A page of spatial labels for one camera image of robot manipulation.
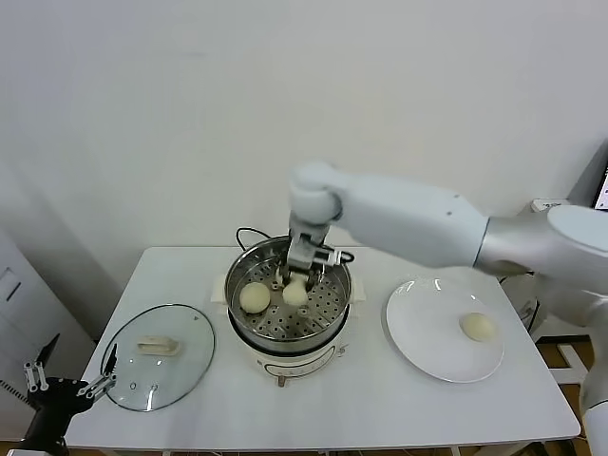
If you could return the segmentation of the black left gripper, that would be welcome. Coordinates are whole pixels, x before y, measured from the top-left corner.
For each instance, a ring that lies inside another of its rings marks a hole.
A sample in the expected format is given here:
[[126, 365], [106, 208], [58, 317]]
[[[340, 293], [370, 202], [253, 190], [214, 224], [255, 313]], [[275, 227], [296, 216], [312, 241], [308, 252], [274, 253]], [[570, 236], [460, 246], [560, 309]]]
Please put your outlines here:
[[36, 411], [51, 410], [65, 413], [82, 413], [93, 407], [92, 398], [101, 398], [116, 384], [114, 373], [117, 363], [117, 345], [111, 351], [102, 368], [102, 373], [87, 383], [81, 380], [49, 378], [45, 365], [60, 338], [57, 333], [38, 353], [33, 362], [24, 364], [28, 387], [28, 400]]

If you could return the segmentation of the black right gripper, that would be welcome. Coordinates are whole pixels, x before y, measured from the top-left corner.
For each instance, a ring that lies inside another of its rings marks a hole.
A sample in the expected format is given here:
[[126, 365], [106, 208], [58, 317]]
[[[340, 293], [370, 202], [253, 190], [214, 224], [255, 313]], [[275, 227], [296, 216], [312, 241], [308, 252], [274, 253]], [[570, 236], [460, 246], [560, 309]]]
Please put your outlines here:
[[325, 267], [319, 264], [314, 264], [309, 270], [292, 268], [288, 264], [285, 264], [283, 266], [283, 273], [280, 268], [275, 269], [272, 287], [274, 290], [283, 289], [287, 285], [287, 281], [290, 281], [295, 276], [304, 276], [307, 279], [306, 291], [310, 292], [314, 287], [322, 283], [324, 273]]

